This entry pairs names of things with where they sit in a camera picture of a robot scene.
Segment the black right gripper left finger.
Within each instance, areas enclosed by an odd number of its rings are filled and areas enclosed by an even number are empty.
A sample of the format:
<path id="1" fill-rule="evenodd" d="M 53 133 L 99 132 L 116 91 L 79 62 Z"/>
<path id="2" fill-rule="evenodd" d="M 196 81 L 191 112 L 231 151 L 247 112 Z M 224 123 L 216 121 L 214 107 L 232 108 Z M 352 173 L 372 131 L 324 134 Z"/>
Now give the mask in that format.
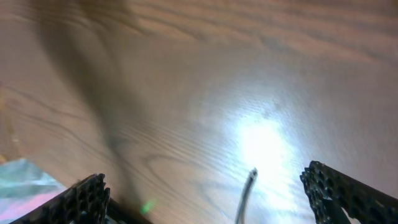
<path id="1" fill-rule="evenodd" d="M 11 224 L 104 224 L 110 200 L 104 178 L 90 175 Z"/>

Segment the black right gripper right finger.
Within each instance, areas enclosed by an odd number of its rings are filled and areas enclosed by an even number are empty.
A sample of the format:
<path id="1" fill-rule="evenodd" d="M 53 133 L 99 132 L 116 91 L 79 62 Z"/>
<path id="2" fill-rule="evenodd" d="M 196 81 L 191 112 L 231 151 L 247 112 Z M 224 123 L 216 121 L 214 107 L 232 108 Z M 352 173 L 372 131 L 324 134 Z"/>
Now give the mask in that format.
<path id="1" fill-rule="evenodd" d="M 397 199 L 319 161 L 300 175 L 317 223 L 397 224 Z"/>

